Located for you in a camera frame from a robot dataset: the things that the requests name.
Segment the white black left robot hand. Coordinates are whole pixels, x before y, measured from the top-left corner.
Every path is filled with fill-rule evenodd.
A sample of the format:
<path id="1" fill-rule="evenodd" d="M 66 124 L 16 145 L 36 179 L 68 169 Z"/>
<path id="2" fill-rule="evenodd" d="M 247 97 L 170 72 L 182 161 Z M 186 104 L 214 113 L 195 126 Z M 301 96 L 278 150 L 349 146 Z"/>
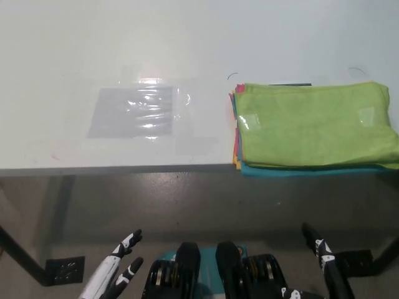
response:
<path id="1" fill-rule="evenodd" d="M 124 238 L 112 253 L 102 260 L 91 275 L 79 298 L 118 298 L 142 266 L 143 258 L 137 257 L 125 271 L 117 276 L 120 261 L 124 256 L 130 254 L 132 248 L 141 240 L 141 229 Z"/>

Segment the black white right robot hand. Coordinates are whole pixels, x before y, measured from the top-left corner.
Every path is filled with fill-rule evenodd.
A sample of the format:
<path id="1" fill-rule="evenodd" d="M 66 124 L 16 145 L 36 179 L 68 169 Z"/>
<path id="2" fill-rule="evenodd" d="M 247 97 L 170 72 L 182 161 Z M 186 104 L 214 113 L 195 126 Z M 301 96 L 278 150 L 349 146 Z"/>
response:
<path id="1" fill-rule="evenodd" d="M 302 224 L 302 233 L 307 246 L 317 258 L 319 267 L 323 273 L 325 284 L 329 292 L 329 298 L 354 299 L 355 295 L 346 278 L 338 266 L 338 260 L 331 251 L 326 240 L 308 223 Z M 274 289 L 272 298 L 324 298 L 321 295 L 302 290 L 282 287 Z"/>

